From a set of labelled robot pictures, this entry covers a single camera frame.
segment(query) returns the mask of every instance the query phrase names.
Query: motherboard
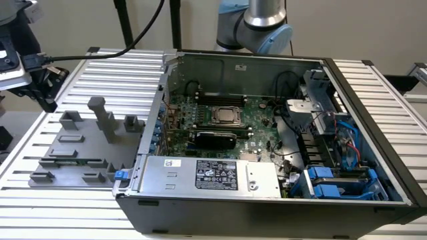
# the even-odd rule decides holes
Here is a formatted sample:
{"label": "motherboard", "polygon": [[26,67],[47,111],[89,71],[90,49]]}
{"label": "motherboard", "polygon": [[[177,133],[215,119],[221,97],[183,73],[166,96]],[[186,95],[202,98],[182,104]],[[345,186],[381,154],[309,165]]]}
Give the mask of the motherboard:
{"label": "motherboard", "polygon": [[185,95],[171,97],[169,155],[257,162],[274,161],[270,149],[281,141],[278,124],[274,120],[274,106],[261,97],[226,100],[233,105],[213,99],[198,100]]}

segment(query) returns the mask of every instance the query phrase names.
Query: blue latch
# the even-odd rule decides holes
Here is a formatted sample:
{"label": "blue latch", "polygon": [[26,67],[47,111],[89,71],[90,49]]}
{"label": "blue latch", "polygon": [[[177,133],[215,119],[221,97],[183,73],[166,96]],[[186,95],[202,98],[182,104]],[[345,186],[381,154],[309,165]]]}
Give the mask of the blue latch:
{"label": "blue latch", "polygon": [[319,184],[314,187],[314,195],[319,199],[339,199],[341,191],[335,185]]}
{"label": "blue latch", "polygon": [[117,171],[114,174],[114,180],[129,180],[130,173],[127,171]]}
{"label": "blue latch", "polygon": [[331,168],[325,166],[314,166],[309,169],[309,176],[311,179],[334,178]]}

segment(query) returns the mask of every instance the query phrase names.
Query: black pole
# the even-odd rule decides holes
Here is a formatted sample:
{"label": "black pole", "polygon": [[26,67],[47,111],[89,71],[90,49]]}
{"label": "black pole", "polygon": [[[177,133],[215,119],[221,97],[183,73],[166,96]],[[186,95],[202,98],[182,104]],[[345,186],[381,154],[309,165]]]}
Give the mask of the black pole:
{"label": "black pole", "polygon": [[182,0],[170,0],[174,48],[182,49]]}
{"label": "black pole", "polygon": [[127,8],[127,0],[114,0],[114,5],[118,10],[119,14],[119,21],[122,26],[123,38],[126,46],[130,46],[134,42],[134,35],[131,29],[131,21],[129,15],[129,8]]}

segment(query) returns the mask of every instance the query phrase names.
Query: white wall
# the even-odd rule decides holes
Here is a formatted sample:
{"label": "white wall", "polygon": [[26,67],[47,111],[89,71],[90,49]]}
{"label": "white wall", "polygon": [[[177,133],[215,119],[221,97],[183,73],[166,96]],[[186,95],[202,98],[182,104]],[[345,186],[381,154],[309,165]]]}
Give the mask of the white wall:
{"label": "white wall", "polygon": [[[32,26],[51,56],[85,54],[91,46],[123,48],[114,0],[39,0],[44,18]],[[183,48],[211,50],[221,0],[182,0]],[[403,74],[427,62],[426,0],[289,0],[294,51],[299,56],[373,60],[385,74]],[[127,0],[134,36],[145,28],[159,0]],[[173,48],[170,4],[138,48]],[[73,69],[77,62],[62,62]],[[6,108],[38,109],[15,97]]]}

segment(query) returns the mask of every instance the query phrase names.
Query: slotted metal surface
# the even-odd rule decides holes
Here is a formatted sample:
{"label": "slotted metal surface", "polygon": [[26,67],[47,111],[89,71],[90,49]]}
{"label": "slotted metal surface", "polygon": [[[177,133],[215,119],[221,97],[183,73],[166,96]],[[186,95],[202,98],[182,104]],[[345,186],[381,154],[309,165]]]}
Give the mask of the slotted metal surface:
{"label": "slotted metal surface", "polygon": [[[99,53],[109,54],[118,51],[118,49],[102,49]],[[131,113],[141,119],[147,119],[154,86],[165,71],[162,59],[162,51],[133,50],[122,57],[83,61],[79,64],[59,95],[58,112],[40,115],[10,154],[7,162],[0,166],[0,239],[189,239],[183,236],[142,235],[137,232],[110,188],[30,188],[28,186],[30,173],[36,170],[39,158],[44,156],[60,131],[62,112],[86,111],[82,117],[95,118],[87,111],[86,104],[90,97],[97,95],[106,97],[107,110],[115,113],[118,119],[123,119],[125,114]],[[354,64],[351,61],[346,63],[349,67]],[[363,73],[361,71],[366,72],[363,67],[359,67],[359,73]],[[407,162],[413,162],[413,165],[419,164],[414,156],[407,158]],[[361,239],[423,240],[425,235],[427,235],[427,217],[407,225],[383,226]],[[193,237],[193,239],[242,240],[235,237]]]}
{"label": "slotted metal surface", "polygon": [[374,66],[335,60],[353,90],[427,192],[427,123]]}

